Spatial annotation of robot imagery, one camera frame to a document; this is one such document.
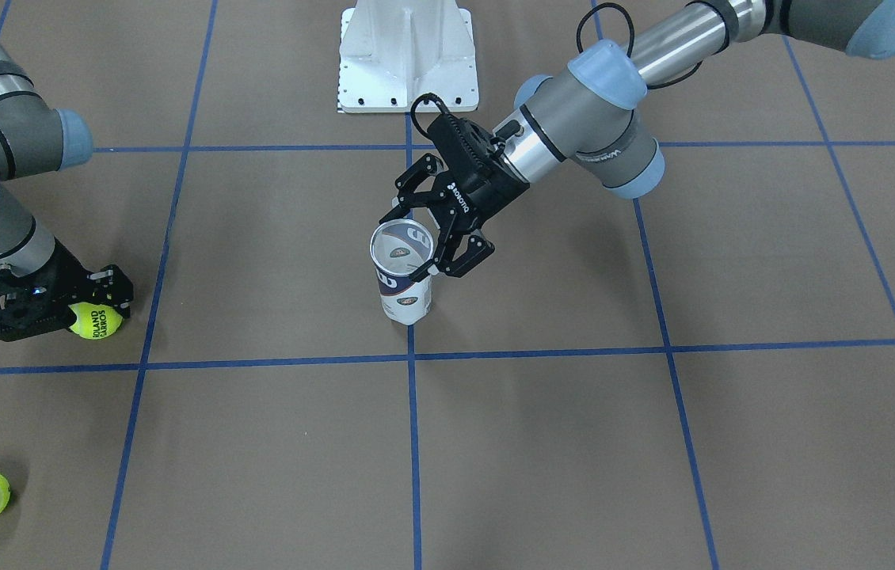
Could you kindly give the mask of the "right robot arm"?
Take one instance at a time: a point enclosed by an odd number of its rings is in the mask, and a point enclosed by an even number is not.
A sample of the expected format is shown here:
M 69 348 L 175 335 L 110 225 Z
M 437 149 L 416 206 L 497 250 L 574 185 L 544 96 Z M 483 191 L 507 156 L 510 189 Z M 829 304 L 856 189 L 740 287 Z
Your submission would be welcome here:
M 0 340 L 67 329 L 114 335 L 131 315 L 132 281 L 115 264 L 90 271 L 7 190 L 7 181 L 83 165 L 93 154 L 86 121 L 50 108 L 0 43 Z

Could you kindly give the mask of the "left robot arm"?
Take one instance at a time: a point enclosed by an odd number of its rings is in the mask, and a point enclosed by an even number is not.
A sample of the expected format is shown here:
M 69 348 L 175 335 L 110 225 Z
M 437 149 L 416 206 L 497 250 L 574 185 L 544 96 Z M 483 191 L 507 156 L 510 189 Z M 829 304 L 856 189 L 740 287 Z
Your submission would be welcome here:
M 432 252 L 405 276 L 461 277 L 493 253 L 482 233 L 491 217 L 565 160 L 584 167 L 610 192 L 635 199 L 665 172 L 660 144 L 643 125 L 640 101 L 674 86 L 705 59 L 762 35 L 794 37 L 853 57 L 895 55 L 895 1 L 693 1 L 628 40 L 578 44 L 555 76 L 531 77 L 514 109 L 494 129 L 448 111 L 426 93 L 438 116 L 423 130 L 436 154 L 423 155 L 396 180 L 383 220 L 429 210 L 438 228 Z

